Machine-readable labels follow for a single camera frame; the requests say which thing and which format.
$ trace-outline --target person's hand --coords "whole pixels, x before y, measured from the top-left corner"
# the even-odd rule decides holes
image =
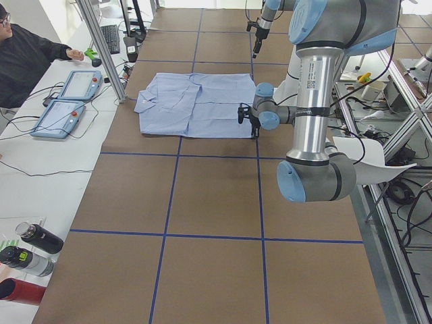
[[[66,50],[66,55],[70,59],[76,59],[78,61],[82,61],[84,59],[83,52],[81,52],[81,51],[79,51],[77,49],[67,49]]]

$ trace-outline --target white table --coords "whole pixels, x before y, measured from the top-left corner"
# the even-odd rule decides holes
[[[118,20],[104,20],[102,24],[118,23]],[[90,34],[83,23],[77,29],[68,45],[81,51],[90,45]],[[115,65],[127,60],[123,42],[120,42],[121,53],[112,55]],[[72,70],[93,70],[90,59],[84,61],[54,61],[38,83],[33,92],[64,82]],[[98,67],[105,74],[103,66]],[[107,84],[101,86],[104,91]],[[25,115],[40,116],[45,107],[43,98],[49,90],[32,96],[19,109],[14,117]],[[64,140],[41,140],[18,131],[14,125],[8,125],[0,135],[0,154],[2,161],[28,173],[51,173],[56,171],[92,170],[99,156],[101,145],[107,135],[117,109],[117,97],[109,87],[93,105],[99,114],[86,131],[93,117],[96,115],[92,105],[87,104],[86,110],[72,134],[82,138],[75,139],[68,136]],[[16,121],[17,127],[29,130],[34,127],[35,119],[25,118]],[[91,172],[57,174],[44,177],[30,177],[14,169],[0,164],[0,197],[1,218],[7,217],[45,217],[44,227],[50,232],[65,239],[76,211],[90,179]],[[49,256],[41,250],[40,255]],[[58,254],[50,256],[56,260]],[[25,280],[46,286],[50,276],[36,277],[26,275]],[[29,324],[36,314],[37,306],[19,304],[16,302],[0,301],[2,323]]]

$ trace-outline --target white cloth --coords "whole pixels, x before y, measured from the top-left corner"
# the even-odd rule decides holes
[[[240,125],[237,110],[254,94],[249,74],[158,73],[140,91],[135,112],[143,134],[250,138],[250,122]]]

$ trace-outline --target black sweater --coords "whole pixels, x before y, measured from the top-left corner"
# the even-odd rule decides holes
[[[0,44],[0,107],[21,107],[51,62],[70,59],[67,45],[53,43],[12,24],[13,36]]]

